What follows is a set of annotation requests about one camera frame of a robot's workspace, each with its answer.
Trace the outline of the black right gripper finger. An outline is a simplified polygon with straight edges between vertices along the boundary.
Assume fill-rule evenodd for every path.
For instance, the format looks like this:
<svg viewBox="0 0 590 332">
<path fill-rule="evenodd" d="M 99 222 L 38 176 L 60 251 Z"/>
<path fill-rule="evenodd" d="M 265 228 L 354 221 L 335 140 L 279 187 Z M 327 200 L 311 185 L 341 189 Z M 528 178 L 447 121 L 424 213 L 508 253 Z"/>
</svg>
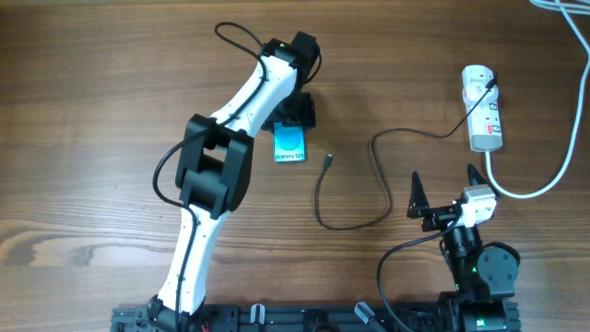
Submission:
<svg viewBox="0 0 590 332">
<path fill-rule="evenodd" d="M 467 165 L 466 171 L 470 186 L 483 185 L 487 183 L 485 178 L 479 173 L 478 169 L 473 163 L 469 163 Z"/>
<path fill-rule="evenodd" d="M 408 209 L 421 210 L 429 207 L 430 203 L 424 192 L 423 184 L 420 180 L 419 173 L 417 171 L 413 171 L 411 178 L 411 193 L 408 202 Z"/>
</svg>

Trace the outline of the Galaxy S25 smartphone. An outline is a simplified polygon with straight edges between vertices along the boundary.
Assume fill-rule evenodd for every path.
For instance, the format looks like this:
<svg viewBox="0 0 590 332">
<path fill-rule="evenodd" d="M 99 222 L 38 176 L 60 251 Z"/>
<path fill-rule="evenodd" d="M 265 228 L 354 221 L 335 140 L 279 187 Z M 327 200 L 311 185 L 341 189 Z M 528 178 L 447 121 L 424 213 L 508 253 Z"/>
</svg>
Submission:
<svg viewBox="0 0 590 332">
<path fill-rule="evenodd" d="M 306 160 L 304 131 L 301 126 L 274 123 L 274 161 L 303 162 Z"/>
</svg>

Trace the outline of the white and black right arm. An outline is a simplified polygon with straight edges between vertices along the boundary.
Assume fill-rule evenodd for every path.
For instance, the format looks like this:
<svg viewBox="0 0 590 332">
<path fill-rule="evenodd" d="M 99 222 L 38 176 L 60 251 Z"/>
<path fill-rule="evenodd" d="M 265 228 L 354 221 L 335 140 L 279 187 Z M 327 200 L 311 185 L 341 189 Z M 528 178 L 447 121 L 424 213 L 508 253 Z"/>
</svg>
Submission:
<svg viewBox="0 0 590 332">
<path fill-rule="evenodd" d="M 455 284 L 439 295 L 438 319 L 443 331 L 520 331 L 518 306 L 510 299 L 521 262 L 511 246 L 483 243 L 478 225 L 491 220 L 501 196 L 467 166 L 469 186 L 444 207 L 431 207 L 417 172 L 412 173 L 407 216 L 421 219 L 424 232 L 439 231 L 439 248 Z"/>
</svg>

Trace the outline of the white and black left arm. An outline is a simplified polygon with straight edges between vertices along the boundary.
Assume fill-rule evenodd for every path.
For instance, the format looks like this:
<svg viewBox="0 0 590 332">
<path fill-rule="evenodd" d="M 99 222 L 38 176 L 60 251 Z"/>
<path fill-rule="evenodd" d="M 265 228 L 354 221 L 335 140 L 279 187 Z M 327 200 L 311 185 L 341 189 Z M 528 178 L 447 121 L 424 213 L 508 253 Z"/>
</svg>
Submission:
<svg viewBox="0 0 590 332">
<path fill-rule="evenodd" d="M 180 155 L 173 204 L 182 221 L 169 275 L 147 305 L 147 325 L 156 331 L 200 330 L 216 242 L 248 190 L 257 134 L 316 125 L 313 99 L 302 89 L 322 63 L 315 37 L 300 31 L 291 42 L 273 39 L 253 56 L 256 68 L 237 94 L 209 117 L 195 114 L 161 159 Z"/>
</svg>

